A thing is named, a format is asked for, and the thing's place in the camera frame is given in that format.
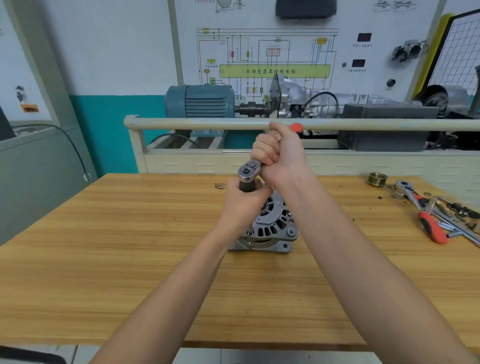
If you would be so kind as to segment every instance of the floor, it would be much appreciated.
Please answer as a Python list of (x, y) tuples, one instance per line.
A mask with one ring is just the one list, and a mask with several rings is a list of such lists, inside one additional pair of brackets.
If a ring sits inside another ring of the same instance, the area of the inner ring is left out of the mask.
[[(25, 349), (61, 355), (67, 364), (88, 364), (98, 346), (25, 345)], [(24, 364), (0, 359), (0, 364)], [(372, 352), (313, 352), (236, 349), (180, 349), (174, 364), (381, 364)]]

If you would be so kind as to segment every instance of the alternator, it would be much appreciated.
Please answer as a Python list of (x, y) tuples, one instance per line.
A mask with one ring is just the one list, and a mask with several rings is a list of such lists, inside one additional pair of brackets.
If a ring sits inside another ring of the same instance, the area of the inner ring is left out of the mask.
[[(248, 161), (239, 169), (240, 179), (254, 182), (260, 173), (259, 161)], [(265, 201), (260, 214), (229, 250), (268, 250), (288, 253), (298, 238), (298, 229), (282, 196), (274, 190)]]

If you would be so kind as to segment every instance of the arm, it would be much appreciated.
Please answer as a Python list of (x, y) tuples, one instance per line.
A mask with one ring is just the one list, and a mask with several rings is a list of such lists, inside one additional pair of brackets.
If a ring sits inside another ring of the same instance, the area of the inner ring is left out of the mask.
[(347, 316), (380, 360), (478, 363), (423, 292), (335, 203), (308, 168), (298, 136), (283, 124), (270, 128), (252, 159), (267, 165), (262, 177), (286, 200)]
[(132, 312), (91, 364), (171, 363), (212, 285), (228, 247), (257, 217), (270, 187), (243, 193), (231, 178), (222, 216), (175, 270)]

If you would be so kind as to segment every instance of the wiring diagram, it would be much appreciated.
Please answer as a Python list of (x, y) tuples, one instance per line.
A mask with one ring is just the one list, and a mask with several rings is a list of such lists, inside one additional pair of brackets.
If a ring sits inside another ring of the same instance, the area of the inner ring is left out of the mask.
[(338, 28), (197, 28), (198, 81), (232, 86), (236, 103), (268, 97), (275, 73), (328, 90), (337, 37)]

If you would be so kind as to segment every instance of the wooden tabletop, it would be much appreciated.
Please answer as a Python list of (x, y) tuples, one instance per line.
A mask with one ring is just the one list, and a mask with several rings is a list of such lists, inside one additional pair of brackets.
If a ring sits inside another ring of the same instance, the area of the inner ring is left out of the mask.
[[(227, 178), (109, 174), (0, 247), (0, 342), (103, 343), (214, 225)], [(431, 242), (410, 202), (364, 177), (320, 179), (480, 351), (480, 250)], [(285, 255), (227, 253), (185, 346), (368, 349), (302, 237)]]

